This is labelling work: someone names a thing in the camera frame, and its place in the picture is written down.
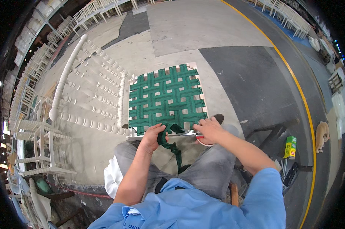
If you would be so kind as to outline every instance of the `green box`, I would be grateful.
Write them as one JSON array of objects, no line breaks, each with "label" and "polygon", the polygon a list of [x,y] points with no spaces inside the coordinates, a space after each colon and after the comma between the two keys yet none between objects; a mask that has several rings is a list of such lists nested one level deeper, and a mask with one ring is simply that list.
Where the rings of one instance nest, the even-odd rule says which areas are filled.
[{"label": "green box", "polygon": [[296,155],[296,142],[297,142],[296,137],[294,136],[287,137],[285,156],[283,158],[289,158],[291,160],[294,160],[295,155]]}]

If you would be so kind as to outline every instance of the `black shoe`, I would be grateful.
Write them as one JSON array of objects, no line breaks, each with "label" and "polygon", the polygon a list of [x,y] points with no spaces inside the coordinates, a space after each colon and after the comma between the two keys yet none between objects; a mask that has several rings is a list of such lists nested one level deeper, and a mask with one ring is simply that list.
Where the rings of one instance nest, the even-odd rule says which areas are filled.
[{"label": "black shoe", "polygon": [[213,115],[213,117],[216,118],[217,122],[222,125],[223,120],[225,119],[223,114],[215,114]]}]

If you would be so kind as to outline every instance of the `green woven seat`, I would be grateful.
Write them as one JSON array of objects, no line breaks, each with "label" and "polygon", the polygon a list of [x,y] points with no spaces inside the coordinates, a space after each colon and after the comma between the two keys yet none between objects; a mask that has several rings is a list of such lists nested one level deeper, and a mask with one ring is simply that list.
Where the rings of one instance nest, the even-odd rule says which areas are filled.
[{"label": "green woven seat", "polygon": [[207,118],[198,71],[190,65],[194,66],[183,64],[143,74],[130,85],[128,125],[137,129],[137,136],[157,123],[171,122],[191,129]]}]

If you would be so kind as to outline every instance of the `hand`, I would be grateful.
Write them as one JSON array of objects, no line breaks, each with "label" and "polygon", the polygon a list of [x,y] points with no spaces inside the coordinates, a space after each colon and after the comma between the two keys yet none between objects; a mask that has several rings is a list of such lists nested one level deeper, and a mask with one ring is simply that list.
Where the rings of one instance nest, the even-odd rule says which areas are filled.
[{"label": "hand", "polygon": [[159,147],[159,144],[157,143],[157,135],[160,132],[164,131],[165,127],[165,125],[161,126],[161,123],[149,127],[145,135],[143,136],[138,149],[143,149],[145,152],[152,154],[157,149],[157,147]]},{"label": "hand", "polygon": [[225,130],[215,117],[211,117],[211,119],[201,119],[199,123],[200,125],[194,124],[193,129],[203,134],[204,138],[199,140],[206,145],[218,143],[221,139],[221,135],[225,133]]}]

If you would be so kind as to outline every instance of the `light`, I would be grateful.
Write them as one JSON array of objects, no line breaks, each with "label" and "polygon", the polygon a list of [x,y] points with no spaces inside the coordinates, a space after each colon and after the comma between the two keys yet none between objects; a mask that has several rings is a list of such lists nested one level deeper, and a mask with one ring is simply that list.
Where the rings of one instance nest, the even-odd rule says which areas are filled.
[{"label": "light", "polygon": [[1,167],[1,168],[4,168],[4,169],[8,169],[8,166],[5,165],[5,164],[1,164],[1,163],[0,163],[0,167]]},{"label": "light", "polygon": [[8,130],[7,122],[3,122],[3,132],[6,135],[10,135],[10,131]]}]

